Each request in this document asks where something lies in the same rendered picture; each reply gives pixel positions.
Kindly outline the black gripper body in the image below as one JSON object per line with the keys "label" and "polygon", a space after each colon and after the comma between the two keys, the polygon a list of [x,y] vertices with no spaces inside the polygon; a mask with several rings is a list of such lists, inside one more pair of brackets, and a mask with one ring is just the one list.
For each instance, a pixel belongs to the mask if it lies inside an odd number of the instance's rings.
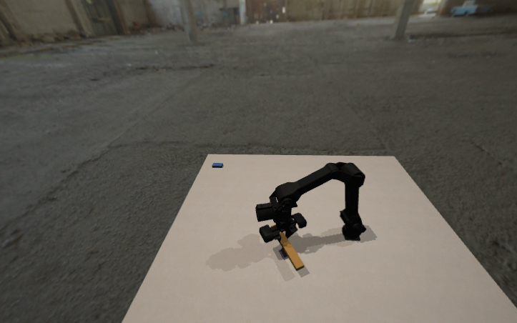
{"label": "black gripper body", "polygon": [[296,223],[298,224],[299,228],[306,227],[307,225],[306,219],[303,217],[303,215],[301,215],[301,213],[293,214],[287,220],[278,219],[276,216],[275,223],[276,225],[273,226],[273,228],[270,228],[268,224],[263,227],[260,227],[259,231],[264,242],[267,243],[272,241],[275,237],[278,237],[280,235],[280,232],[284,232],[288,229],[295,228]]}

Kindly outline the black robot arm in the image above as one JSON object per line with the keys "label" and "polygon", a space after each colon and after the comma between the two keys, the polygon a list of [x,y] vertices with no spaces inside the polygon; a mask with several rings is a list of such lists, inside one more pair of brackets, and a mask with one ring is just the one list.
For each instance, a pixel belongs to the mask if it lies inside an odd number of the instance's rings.
{"label": "black robot arm", "polygon": [[331,179],[337,179],[345,185],[345,209],[340,211],[340,218],[345,222],[343,236],[345,240],[360,241],[360,235],[366,231],[358,213],[359,188],[364,184],[365,174],[354,163],[327,163],[296,182],[279,185],[270,195],[270,203],[257,204],[255,207],[257,220],[262,222],[273,219],[275,222],[276,216],[281,220],[289,219],[301,195]]}

